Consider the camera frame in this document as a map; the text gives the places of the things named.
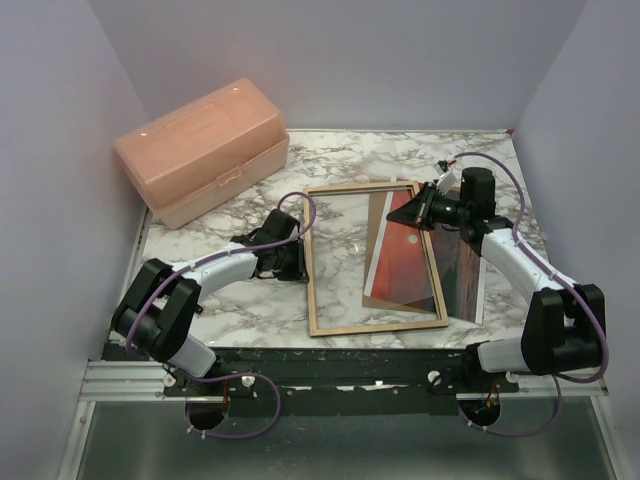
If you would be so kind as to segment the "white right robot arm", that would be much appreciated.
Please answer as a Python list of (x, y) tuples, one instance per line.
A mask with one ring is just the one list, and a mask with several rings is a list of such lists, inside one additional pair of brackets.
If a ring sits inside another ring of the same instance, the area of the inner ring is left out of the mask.
[(387, 221), (431, 231), (446, 225), (500, 271), (528, 301), (520, 336), (467, 347), (460, 379), (480, 392), (497, 373), (563, 375), (605, 364), (604, 294), (593, 284), (580, 285), (557, 272), (496, 213), (495, 178), (482, 167), (463, 170), (459, 196), (446, 196), (445, 181), (423, 185), (406, 204), (389, 212)]

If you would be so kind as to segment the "wooden picture frame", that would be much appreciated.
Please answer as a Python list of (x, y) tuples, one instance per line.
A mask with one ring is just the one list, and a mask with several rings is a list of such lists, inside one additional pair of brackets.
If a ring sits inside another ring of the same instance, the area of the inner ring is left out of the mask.
[[(394, 192), (406, 190), (410, 193), (410, 197), (415, 197), (419, 192), (419, 183), (417, 181), (398, 180), (398, 181), (382, 181), (374, 183), (358, 183), (358, 184), (342, 184), (335, 186), (319, 186), (307, 187), (303, 190), (312, 199), (315, 196), (340, 196), (355, 194), (371, 194), (379, 192)], [(311, 337), (329, 337), (329, 336), (346, 336), (370, 333), (391, 333), (398, 331), (425, 330), (429, 328), (441, 328), (449, 325), (448, 314), (441, 282), (438, 278), (438, 269), (436, 265), (434, 250), (430, 235), (426, 231), (419, 231), (423, 254), (428, 264), (427, 273), (434, 293), (434, 302), (436, 306), (435, 320), (414, 321), (406, 323), (379, 324), (379, 325), (363, 325), (353, 327), (336, 327), (336, 328), (320, 328), (318, 325), (318, 307), (315, 281), (315, 262), (313, 248), (313, 231), (315, 225), (315, 214), (317, 208), (313, 200), (308, 200), (304, 206), (304, 219), (309, 229), (304, 233), (304, 249), (305, 249), (305, 265), (309, 275), (307, 284), (307, 301), (308, 301), (308, 321), (309, 335)]]

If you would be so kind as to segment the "aluminium extrusion rail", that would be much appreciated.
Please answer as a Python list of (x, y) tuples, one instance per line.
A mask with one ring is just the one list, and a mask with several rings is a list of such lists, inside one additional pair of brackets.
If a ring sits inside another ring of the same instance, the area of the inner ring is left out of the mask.
[(165, 370), (154, 362), (89, 362), (79, 398), (85, 402), (161, 401), (164, 375)]

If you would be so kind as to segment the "clear acrylic glass sheet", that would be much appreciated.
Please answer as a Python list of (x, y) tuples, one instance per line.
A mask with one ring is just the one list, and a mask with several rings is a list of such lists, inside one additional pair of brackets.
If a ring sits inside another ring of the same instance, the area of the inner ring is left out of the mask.
[(406, 190), (314, 197), (320, 328), (437, 318), (421, 230), (386, 220), (411, 199)]

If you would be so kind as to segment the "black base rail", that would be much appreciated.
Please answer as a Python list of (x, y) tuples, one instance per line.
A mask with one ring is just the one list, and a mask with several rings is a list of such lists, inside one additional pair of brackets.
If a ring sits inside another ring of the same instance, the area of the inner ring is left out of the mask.
[(517, 385), (473, 370), (460, 349), (221, 348), (212, 382), (160, 368), (159, 396), (207, 418), (454, 415), (458, 399), (497, 401)]

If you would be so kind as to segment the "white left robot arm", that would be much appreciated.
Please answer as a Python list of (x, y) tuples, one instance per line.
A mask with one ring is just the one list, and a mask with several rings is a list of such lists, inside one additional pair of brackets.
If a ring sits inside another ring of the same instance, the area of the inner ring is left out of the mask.
[(111, 320), (111, 330), (149, 358), (187, 372), (201, 395), (222, 380), (216, 354), (189, 334), (201, 301), (235, 282), (271, 273), (280, 281), (308, 281), (300, 222), (280, 209), (246, 235), (191, 262), (170, 265), (157, 258), (143, 263)]

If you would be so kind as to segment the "pink plastic storage box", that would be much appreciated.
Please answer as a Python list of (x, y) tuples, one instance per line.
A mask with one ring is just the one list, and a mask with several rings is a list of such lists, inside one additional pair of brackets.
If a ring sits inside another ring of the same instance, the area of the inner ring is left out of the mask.
[(147, 207), (177, 229), (272, 175), (287, 162), (281, 111), (240, 79), (114, 143)]

